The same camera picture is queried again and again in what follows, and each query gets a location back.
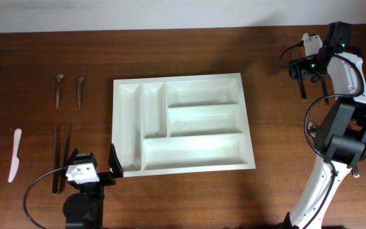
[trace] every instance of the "white wall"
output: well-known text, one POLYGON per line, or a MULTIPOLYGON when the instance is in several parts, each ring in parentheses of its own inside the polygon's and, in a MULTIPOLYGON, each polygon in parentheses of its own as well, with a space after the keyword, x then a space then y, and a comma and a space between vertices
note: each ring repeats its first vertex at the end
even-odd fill
POLYGON ((0 32, 366 23, 366 0, 0 0, 0 32))

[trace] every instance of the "white knife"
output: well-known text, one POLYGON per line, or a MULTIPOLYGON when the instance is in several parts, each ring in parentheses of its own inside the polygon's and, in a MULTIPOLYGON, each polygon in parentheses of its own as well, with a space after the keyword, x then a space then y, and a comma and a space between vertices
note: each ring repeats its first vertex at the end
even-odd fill
POLYGON ((18 158, 18 148, 20 142, 20 136, 22 135, 21 129, 16 129, 13 133, 13 150, 12 150, 12 162, 11 162, 11 170, 10 176, 8 177, 8 182, 12 182, 13 178, 17 174, 18 167, 19 167, 19 158, 18 158))

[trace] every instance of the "white tray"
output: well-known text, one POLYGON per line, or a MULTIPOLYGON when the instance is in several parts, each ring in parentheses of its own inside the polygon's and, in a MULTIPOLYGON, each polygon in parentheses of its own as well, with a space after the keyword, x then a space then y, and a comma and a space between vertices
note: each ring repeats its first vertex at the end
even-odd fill
POLYGON ((124 176, 254 169, 241 74, 114 80, 124 176))

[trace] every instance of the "metal spoon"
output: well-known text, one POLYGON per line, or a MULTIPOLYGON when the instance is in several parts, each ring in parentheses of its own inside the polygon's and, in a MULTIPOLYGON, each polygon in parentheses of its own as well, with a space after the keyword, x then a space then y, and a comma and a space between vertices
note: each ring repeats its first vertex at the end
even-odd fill
POLYGON ((84 76, 77 78, 77 99, 79 101, 79 109, 81 109, 81 82, 83 82, 84 76))
POLYGON ((56 108, 58 108, 58 101, 60 97, 60 80, 63 79, 64 74, 58 74, 56 76, 57 85, 56 85, 56 108))

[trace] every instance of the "wooden table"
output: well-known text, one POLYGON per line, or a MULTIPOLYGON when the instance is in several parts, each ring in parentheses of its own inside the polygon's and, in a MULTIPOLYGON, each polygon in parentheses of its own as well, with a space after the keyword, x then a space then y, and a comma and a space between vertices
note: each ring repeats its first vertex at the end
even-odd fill
MULTIPOLYGON (((0 34, 0 228, 33 228, 22 198, 35 178, 53 168, 55 124, 72 123, 70 149, 94 152, 98 171, 109 170, 113 80, 218 73, 242 74, 257 168, 118 179, 116 186, 105 189, 104 226, 253 228, 283 221, 313 168, 315 157, 302 121, 321 89, 306 83, 309 100, 303 102, 287 70, 278 67, 278 56, 303 33, 324 39, 326 30, 300 26, 0 34), (56 109, 58 73, 65 78, 56 109), (79 76, 85 76, 81 110, 79 76), (15 128, 23 130, 20 166, 14 182, 8 183, 15 128)), ((363 50, 366 79, 366 25, 353 27, 352 43, 363 50)), ((311 119, 321 121, 328 110, 318 106, 311 119)), ((360 172, 360 178, 344 180, 324 225, 366 228, 366 161, 360 172)), ((62 206, 76 190, 66 186, 54 196, 51 180, 34 187, 28 210, 45 227, 64 228, 62 206)))

